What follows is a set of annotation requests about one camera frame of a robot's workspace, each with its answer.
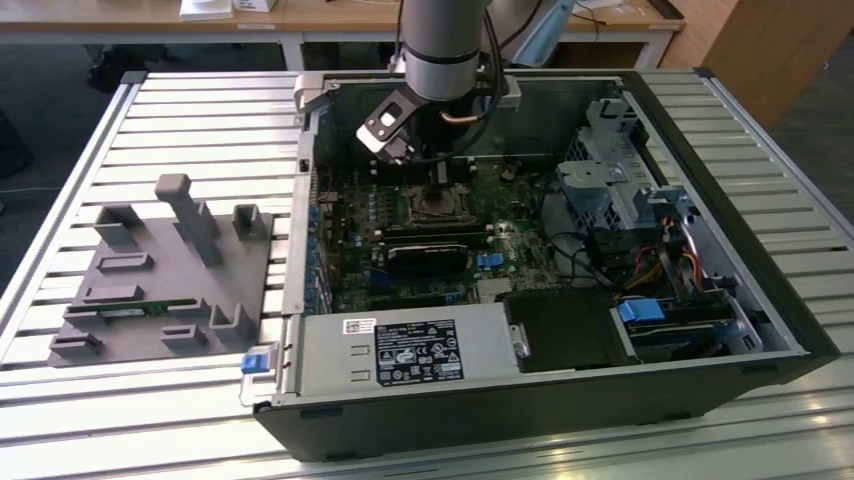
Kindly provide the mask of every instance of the white desk leg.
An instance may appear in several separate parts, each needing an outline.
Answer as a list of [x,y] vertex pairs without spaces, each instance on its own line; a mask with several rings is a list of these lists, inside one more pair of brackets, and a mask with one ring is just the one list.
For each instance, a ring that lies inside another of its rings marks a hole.
[[644,44],[644,50],[641,50],[641,55],[638,55],[638,61],[636,62],[637,69],[658,68],[673,34],[673,30],[650,32],[650,40]]
[[293,72],[306,70],[306,60],[303,59],[303,34],[301,32],[286,33],[279,37],[282,52],[285,53],[286,67]]

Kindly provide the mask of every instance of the table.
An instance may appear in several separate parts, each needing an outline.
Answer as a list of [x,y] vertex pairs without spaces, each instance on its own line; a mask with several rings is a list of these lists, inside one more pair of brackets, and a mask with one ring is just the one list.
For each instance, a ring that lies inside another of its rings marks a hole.
[[[682,20],[669,20],[648,0],[629,0],[622,7],[594,11],[596,19],[608,25],[573,17],[561,42],[642,43],[637,68],[656,68],[670,39],[685,27]],[[366,0],[289,0],[283,29],[293,32],[290,42],[393,42],[398,26],[398,5]],[[286,50],[289,65],[301,64],[297,52]],[[293,70],[305,68],[289,67]]]
[[[282,45],[289,70],[306,69],[306,42],[391,42],[398,6],[370,0],[279,0],[270,13],[182,22],[178,0],[0,0],[0,43],[251,43]],[[562,42],[642,43],[638,68],[654,68],[685,27],[648,0],[596,10],[606,25],[573,17]]]
[[[143,217],[170,215],[154,201],[161,173],[187,173],[194,197],[209,200],[215,214],[258,203],[275,215],[261,341],[282,336],[277,312],[302,130],[297,76],[150,74],[143,84],[119,87],[0,299],[5,478],[845,476],[854,466],[852,226],[716,79],[689,70],[644,76],[843,350],[840,360],[702,418],[315,464],[289,456],[241,405],[241,355],[47,367],[62,313],[101,241],[93,229],[99,205],[130,202]],[[678,184],[669,158],[657,148],[652,153]]]
[[181,0],[0,0],[0,44],[282,43],[286,5],[182,22]]

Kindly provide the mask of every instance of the white label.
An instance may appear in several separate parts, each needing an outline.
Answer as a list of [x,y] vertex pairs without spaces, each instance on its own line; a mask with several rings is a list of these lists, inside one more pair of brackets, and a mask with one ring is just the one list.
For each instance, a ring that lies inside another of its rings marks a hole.
[[142,317],[146,315],[146,312],[139,308],[129,308],[126,310],[109,310],[101,312],[102,317],[113,318],[113,317]]
[[273,23],[239,23],[238,30],[275,30]]
[[347,318],[345,319],[345,335],[354,335],[357,333],[374,333],[375,325],[375,318]]

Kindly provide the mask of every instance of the motherboard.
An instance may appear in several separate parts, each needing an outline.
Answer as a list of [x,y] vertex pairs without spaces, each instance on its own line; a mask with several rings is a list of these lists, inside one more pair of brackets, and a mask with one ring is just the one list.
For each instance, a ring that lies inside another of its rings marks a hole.
[[377,170],[339,188],[333,169],[321,176],[335,312],[488,303],[561,284],[537,217],[541,169],[472,161],[442,188]]

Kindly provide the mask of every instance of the power supply label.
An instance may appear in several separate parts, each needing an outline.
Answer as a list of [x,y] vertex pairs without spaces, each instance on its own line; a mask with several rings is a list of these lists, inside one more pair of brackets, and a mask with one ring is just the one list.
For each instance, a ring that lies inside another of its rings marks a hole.
[[383,387],[464,379],[454,320],[377,325],[374,339]]

